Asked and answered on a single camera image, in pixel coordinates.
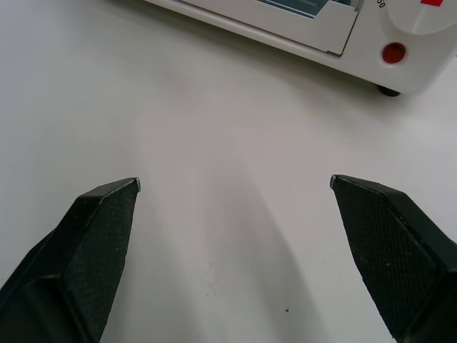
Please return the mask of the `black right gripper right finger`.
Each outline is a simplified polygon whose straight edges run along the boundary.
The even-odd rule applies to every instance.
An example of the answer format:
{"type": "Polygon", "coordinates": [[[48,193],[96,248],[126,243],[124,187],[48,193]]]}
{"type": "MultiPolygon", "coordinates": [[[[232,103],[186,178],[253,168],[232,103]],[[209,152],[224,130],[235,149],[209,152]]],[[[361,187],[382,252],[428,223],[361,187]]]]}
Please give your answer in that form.
{"type": "Polygon", "coordinates": [[[457,343],[457,243],[404,192],[334,174],[348,245],[397,343],[457,343]]]}

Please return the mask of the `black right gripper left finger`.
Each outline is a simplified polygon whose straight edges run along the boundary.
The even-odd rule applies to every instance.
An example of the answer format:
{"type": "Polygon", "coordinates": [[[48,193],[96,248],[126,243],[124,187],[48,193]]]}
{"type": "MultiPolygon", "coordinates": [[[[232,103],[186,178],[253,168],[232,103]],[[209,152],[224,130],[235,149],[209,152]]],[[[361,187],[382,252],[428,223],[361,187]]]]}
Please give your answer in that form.
{"type": "Polygon", "coordinates": [[[126,263],[132,177],[79,196],[0,288],[0,343],[99,343],[126,263]]]}

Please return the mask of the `white toaster oven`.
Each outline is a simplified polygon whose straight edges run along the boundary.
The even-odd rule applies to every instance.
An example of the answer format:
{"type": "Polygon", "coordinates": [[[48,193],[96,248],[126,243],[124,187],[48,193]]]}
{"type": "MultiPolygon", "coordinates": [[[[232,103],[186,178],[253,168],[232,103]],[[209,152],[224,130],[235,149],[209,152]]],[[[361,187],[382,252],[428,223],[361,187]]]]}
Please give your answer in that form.
{"type": "Polygon", "coordinates": [[[180,11],[168,10],[401,94],[411,94],[427,87],[457,53],[457,24],[436,34],[407,34],[390,22],[385,0],[352,1],[360,4],[359,14],[340,55],[324,53],[259,29],[250,29],[247,25],[235,24],[230,19],[213,19],[200,14],[188,16],[180,11]],[[390,65],[383,62],[381,52],[385,45],[392,42],[403,44],[407,53],[403,61],[390,65]]]}

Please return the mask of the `red indicator light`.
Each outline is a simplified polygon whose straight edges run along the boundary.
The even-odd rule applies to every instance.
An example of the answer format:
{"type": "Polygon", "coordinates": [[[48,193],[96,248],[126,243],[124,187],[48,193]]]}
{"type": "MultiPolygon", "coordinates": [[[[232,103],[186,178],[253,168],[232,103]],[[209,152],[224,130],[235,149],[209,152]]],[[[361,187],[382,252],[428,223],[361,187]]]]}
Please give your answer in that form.
{"type": "Polygon", "coordinates": [[[386,64],[398,64],[404,60],[407,53],[406,47],[398,42],[385,45],[381,52],[381,58],[386,64]]]}

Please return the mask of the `white timer dial knob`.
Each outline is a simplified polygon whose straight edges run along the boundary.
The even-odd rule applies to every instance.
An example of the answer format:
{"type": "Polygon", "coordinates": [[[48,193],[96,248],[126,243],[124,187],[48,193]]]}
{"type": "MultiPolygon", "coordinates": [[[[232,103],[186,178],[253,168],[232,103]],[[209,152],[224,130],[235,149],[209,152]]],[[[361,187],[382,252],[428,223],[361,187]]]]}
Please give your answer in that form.
{"type": "Polygon", "coordinates": [[[436,34],[457,24],[457,0],[385,0],[390,22],[413,35],[436,34]]]}

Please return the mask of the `white appliance door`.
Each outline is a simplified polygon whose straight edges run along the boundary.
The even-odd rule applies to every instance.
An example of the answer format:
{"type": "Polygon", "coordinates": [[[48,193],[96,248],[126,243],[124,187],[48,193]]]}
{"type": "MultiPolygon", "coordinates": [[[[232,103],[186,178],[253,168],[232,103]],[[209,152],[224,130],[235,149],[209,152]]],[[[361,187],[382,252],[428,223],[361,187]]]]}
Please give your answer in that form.
{"type": "Polygon", "coordinates": [[[144,0],[188,16],[207,15],[340,55],[359,14],[352,0],[144,0]]]}

